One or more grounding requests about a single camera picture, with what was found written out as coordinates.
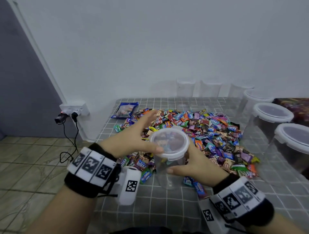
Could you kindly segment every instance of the floor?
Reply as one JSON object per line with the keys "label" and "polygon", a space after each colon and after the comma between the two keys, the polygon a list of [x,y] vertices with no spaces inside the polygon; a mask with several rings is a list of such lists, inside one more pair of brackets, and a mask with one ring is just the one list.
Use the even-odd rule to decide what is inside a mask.
{"label": "floor", "polygon": [[[78,143],[78,149],[84,144]],[[8,136],[0,141],[0,233],[27,229],[63,185],[68,161],[60,163],[59,154],[74,149],[66,138]]]}

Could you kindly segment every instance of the wristband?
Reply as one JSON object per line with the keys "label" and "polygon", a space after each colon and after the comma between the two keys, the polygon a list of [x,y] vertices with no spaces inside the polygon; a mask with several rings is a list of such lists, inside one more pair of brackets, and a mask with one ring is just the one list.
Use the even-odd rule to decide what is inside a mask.
{"label": "wristband", "polygon": [[230,174],[214,187],[214,194],[210,201],[227,223],[236,220],[245,227],[265,226],[274,216],[273,205],[265,194],[245,177]]}
{"label": "wristband", "polygon": [[89,148],[84,147],[69,164],[65,185],[84,197],[95,198],[115,166],[116,159],[94,143]]}

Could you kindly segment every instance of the person's right hand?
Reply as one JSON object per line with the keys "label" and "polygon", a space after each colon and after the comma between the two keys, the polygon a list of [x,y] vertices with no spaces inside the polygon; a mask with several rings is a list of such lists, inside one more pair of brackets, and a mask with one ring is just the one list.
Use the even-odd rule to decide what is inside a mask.
{"label": "person's right hand", "polygon": [[187,150],[189,155],[189,163],[187,165],[173,166],[167,169],[167,173],[179,176],[190,176],[203,185],[214,187],[224,178],[228,177],[228,173],[210,161],[190,139]]}

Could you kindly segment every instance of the power outlet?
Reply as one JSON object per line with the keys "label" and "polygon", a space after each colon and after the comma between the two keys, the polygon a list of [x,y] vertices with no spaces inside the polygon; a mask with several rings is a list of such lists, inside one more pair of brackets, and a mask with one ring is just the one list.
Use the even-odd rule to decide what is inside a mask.
{"label": "power outlet", "polygon": [[85,102],[70,102],[67,104],[61,104],[59,107],[67,115],[71,115],[75,109],[80,110],[80,115],[82,116],[89,115],[89,110]]}

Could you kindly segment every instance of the gray wall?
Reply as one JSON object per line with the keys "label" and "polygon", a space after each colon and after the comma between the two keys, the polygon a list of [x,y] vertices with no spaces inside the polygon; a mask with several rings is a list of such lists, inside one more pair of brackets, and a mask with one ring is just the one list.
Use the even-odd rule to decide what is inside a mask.
{"label": "gray wall", "polygon": [[[0,0],[0,132],[64,137],[63,127],[54,122],[61,103],[11,7]],[[66,133],[76,133],[70,119]]]}

